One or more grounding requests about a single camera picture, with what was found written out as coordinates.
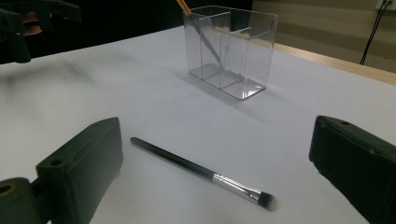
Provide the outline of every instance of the makeup brush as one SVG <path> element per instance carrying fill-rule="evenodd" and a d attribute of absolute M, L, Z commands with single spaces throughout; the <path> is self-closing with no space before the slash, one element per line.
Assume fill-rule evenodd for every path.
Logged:
<path fill-rule="evenodd" d="M 249 198 L 254 203 L 264 207 L 268 211 L 274 211 L 277 209 L 276 198 L 266 192 L 263 192 L 258 189 L 253 189 L 243 184 L 240 184 L 228 177 L 223 175 L 216 174 L 214 171 L 211 171 L 201 165 L 198 165 L 192 161 L 188 161 L 183 159 L 169 151 L 166 151 L 162 148 L 156 147 L 148 142 L 145 142 L 137 137 L 132 137 L 131 142 L 143 149 L 150 151 L 168 161 L 171 161 L 187 170 L 208 179 L 215 184 L 226 187 L 227 189 L 231 189 L 232 191 L 239 193 L 247 198 Z"/>

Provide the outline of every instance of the clear plastic container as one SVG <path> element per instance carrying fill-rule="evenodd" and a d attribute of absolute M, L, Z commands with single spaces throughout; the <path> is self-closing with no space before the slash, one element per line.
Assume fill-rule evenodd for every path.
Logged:
<path fill-rule="evenodd" d="M 190 74 L 240 100 L 265 90 L 277 15 L 209 6 L 183 19 Z"/>

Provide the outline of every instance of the brush handle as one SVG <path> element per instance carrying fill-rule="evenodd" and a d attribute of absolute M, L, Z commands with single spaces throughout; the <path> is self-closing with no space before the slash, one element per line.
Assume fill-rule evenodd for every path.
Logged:
<path fill-rule="evenodd" d="M 208 180 L 212 180 L 213 179 L 213 175 L 215 174 L 215 172 L 206 169 L 203 166 L 200 166 L 192 161 L 188 161 L 186 159 L 183 159 L 171 152 L 168 152 L 160 147 L 156 147 L 146 141 L 143 141 L 137 137 L 132 137 L 131 138 L 131 142 L 142 147 L 143 149 L 150 151 L 164 159 L 167 159 L 168 161 L 171 161 L 181 167 L 184 167 L 186 169 L 188 169 L 189 171 L 192 171 Z"/>

